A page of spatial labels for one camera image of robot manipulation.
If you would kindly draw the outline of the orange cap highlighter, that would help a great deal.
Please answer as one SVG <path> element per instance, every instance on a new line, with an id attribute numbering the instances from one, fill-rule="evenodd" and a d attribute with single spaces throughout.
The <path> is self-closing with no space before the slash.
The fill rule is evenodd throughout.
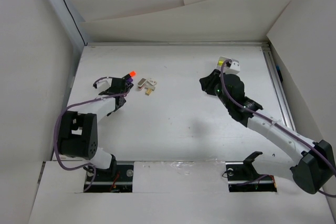
<path id="1" fill-rule="evenodd" d="M 129 79 L 132 79 L 133 77 L 136 76 L 136 72 L 135 71 L 131 71 L 128 74 L 126 74 L 124 77 L 122 77 L 123 80 L 127 81 Z"/>

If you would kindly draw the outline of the yellow cap highlighter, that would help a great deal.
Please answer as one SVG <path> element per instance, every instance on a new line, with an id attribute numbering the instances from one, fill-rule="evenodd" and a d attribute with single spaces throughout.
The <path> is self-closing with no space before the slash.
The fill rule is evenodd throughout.
<path id="1" fill-rule="evenodd" d="M 219 60 L 218 63 L 217 63 L 217 69 L 221 69 L 222 67 L 222 64 L 223 64 L 223 61 Z"/>

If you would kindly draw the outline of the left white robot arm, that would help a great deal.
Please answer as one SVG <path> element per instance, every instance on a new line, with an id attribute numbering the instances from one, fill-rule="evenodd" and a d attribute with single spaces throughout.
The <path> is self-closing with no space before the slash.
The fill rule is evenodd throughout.
<path id="1" fill-rule="evenodd" d="M 54 129 L 54 152 L 63 169 L 75 170 L 66 167 L 60 155 L 88 161 L 80 168 L 90 166 L 105 180 L 115 178 L 117 161 L 114 155 L 99 147 L 98 123 L 126 103 L 125 97 L 133 87 L 135 75 L 132 71 L 122 78 L 101 77 L 92 85 L 100 89 L 96 98 L 69 105 L 61 112 Z"/>

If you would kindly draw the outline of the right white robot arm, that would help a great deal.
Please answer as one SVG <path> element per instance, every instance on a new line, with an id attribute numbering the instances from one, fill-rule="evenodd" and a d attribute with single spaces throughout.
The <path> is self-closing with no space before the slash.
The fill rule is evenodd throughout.
<path id="1" fill-rule="evenodd" d="M 335 160 L 332 146 L 325 140 L 318 142 L 304 137 L 279 121 L 271 118 L 263 107 L 245 95 L 245 85 L 235 74 L 222 73 L 215 69 L 200 79 L 201 89 L 216 96 L 233 120 L 257 132 L 284 151 L 290 162 L 267 162 L 259 164 L 254 159 L 260 151 L 245 159 L 243 173 L 254 179 L 258 175 L 273 175 L 289 179 L 309 194 L 321 191 L 321 187 L 335 175 Z"/>

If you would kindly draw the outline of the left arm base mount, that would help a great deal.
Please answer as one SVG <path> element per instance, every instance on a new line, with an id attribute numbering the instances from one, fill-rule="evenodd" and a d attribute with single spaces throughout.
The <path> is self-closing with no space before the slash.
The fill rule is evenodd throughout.
<path id="1" fill-rule="evenodd" d="M 131 193 L 133 187 L 134 162 L 117 161 L 112 158 L 110 168 L 97 169 L 93 176 L 93 168 L 85 168 L 86 180 L 83 186 L 85 193 Z"/>

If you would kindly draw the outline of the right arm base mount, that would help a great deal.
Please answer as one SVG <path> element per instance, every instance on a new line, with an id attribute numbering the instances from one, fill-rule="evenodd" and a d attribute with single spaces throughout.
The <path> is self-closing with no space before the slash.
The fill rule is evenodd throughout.
<path id="1" fill-rule="evenodd" d="M 226 170 L 222 173 L 222 177 L 227 179 L 230 193 L 277 192 L 274 177 L 259 174 L 253 167 L 255 159 L 262 154 L 253 152 L 243 161 L 225 163 Z"/>

